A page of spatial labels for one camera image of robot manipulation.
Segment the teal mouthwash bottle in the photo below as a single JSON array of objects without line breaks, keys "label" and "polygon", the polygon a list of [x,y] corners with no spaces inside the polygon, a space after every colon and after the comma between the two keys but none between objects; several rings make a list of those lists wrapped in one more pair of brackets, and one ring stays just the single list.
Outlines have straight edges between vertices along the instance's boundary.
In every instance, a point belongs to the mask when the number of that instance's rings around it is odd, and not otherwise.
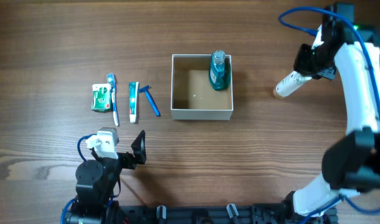
[{"label": "teal mouthwash bottle", "polygon": [[223,50],[217,50],[211,55],[209,69],[209,83],[215,91],[225,90],[230,82],[229,64],[226,64],[226,54]]}]

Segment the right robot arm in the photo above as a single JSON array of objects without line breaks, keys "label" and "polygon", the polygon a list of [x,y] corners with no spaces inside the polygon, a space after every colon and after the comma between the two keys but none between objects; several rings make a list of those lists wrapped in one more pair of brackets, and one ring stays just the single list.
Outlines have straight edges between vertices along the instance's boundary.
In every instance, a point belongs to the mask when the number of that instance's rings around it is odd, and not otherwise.
[{"label": "right robot arm", "polygon": [[293,71],[274,89],[287,97],[312,79],[339,73],[346,103],[343,139],[324,154],[321,173],[290,194],[293,213],[320,217],[344,198],[380,189],[380,48],[372,27],[358,42],[339,21],[322,24],[312,45],[303,44]]}]

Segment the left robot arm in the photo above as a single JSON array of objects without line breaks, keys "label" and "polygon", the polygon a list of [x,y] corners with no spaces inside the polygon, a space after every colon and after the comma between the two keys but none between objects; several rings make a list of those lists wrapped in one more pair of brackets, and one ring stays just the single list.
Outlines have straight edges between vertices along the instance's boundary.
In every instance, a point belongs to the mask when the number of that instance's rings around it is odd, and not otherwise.
[{"label": "left robot arm", "polygon": [[115,128],[102,128],[78,140],[77,150],[83,162],[77,167],[77,195],[62,210],[64,223],[129,223],[120,208],[114,188],[121,190],[120,174],[123,169],[136,169],[146,163],[145,131],[142,130],[131,144],[133,150],[116,152],[119,142]]}]

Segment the blue white toothbrush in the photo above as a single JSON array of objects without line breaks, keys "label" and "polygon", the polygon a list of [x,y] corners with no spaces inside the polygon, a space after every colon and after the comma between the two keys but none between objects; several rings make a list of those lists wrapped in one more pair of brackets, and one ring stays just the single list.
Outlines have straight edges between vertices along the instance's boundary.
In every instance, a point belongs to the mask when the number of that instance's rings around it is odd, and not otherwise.
[{"label": "blue white toothbrush", "polygon": [[113,108],[113,119],[115,126],[119,126],[119,117],[116,107],[116,80],[113,73],[107,75],[107,82],[112,86],[111,98],[112,98],[112,108]]}]

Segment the green Dettol soap bar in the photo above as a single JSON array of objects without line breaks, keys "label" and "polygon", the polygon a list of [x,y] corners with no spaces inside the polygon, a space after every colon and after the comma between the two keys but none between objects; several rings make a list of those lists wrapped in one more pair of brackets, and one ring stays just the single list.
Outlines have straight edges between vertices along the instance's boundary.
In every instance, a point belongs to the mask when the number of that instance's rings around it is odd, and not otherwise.
[{"label": "green Dettol soap bar", "polygon": [[112,110],[112,86],[109,83],[92,85],[92,111],[108,112]]}]

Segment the white cream tube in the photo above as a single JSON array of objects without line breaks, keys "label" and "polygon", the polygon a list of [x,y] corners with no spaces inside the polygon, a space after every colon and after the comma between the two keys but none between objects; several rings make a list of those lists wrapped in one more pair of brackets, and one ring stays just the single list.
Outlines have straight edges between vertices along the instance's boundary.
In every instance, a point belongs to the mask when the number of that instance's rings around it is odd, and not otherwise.
[{"label": "white cream tube", "polygon": [[311,79],[312,77],[304,76],[301,73],[292,71],[276,85],[273,89],[273,95],[280,99],[286,98]]}]

